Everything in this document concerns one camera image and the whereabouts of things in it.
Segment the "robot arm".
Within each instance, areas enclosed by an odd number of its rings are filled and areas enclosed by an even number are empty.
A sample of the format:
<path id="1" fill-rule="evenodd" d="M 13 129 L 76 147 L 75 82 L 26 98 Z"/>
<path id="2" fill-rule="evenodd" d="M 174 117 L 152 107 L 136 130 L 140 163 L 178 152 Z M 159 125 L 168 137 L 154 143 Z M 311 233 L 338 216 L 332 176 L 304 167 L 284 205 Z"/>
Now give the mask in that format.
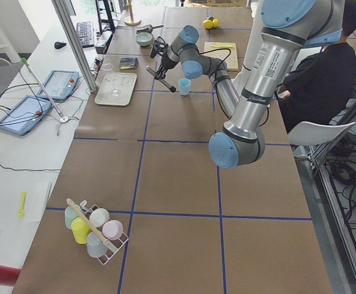
<path id="1" fill-rule="evenodd" d="M 221 168 L 256 162 L 265 150 L 260 120 L 302 48 L 335 43 L 341 37 L 343 1 L 260 1 L 247 55 L 252 62 L 235 80 L 221 58 L 197 48 L 198 30 L 185 26 L 171 44 L 156 39 L 150 57 L 161 57 L 152 76 L 164 81 L 180 65 L 184 76 L 208 76 L 227 116 L 221 132 L 211 136 L 209 154 Z"/>

